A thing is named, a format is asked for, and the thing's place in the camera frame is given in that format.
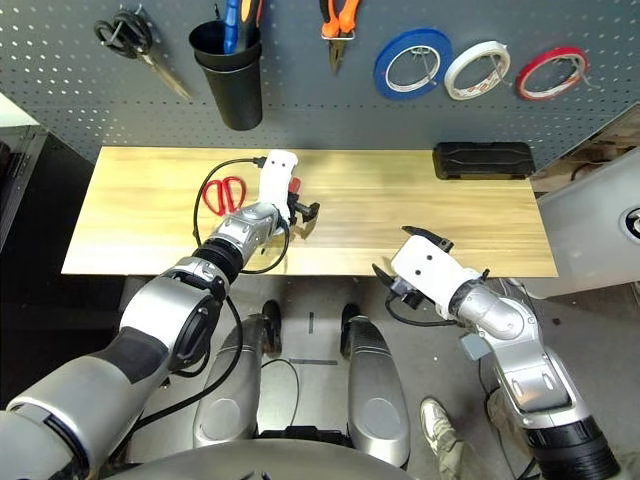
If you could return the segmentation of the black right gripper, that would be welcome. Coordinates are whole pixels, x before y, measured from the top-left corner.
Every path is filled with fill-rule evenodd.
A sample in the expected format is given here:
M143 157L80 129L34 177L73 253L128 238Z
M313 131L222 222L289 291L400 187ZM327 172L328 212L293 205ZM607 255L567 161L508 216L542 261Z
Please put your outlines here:
M427 239L446 253L449 253L454 246L451 240L440 237L424 228L405 225L402 227L402 230L411 236L420 236ZM417 309L426 299L426 296L422 292L403 278L388 274L375 263L372 264L372 269L375 276L389 290L387 298L389 302L399 300L410 308Z

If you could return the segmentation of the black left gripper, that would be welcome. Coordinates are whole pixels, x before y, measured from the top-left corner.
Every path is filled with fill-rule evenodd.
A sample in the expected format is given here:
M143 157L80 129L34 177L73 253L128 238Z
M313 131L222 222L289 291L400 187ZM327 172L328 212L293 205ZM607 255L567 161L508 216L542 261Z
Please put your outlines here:
M299 201L299 195L294 192L287 194L287 206L289 208L289 224L295 225L297 223L297 214L300 214L302 221L307 223L314 220L319 213L320 204L314 202L311 205L304 205Z

